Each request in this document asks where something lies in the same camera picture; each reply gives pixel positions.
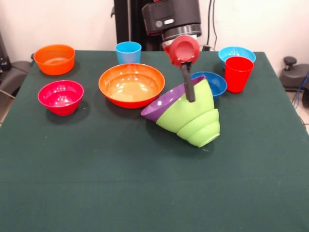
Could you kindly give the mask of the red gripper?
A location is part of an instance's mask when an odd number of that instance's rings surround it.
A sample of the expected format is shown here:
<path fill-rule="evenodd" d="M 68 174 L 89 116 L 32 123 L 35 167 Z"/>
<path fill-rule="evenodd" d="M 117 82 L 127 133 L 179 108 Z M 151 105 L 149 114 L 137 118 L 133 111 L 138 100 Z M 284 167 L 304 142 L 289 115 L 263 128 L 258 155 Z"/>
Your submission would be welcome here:
<path fill-rule="evenodd" d="M 164 51 L 169 56 L 170 62 L 180 67 L 183 79 L 186 99 L 194 102 L 195 92 L 191 80 L 191 64 L 195 63 L 199 57 L 199 43 L 196 36 L 181 35 L 176 39 L 164 42 Z"/>

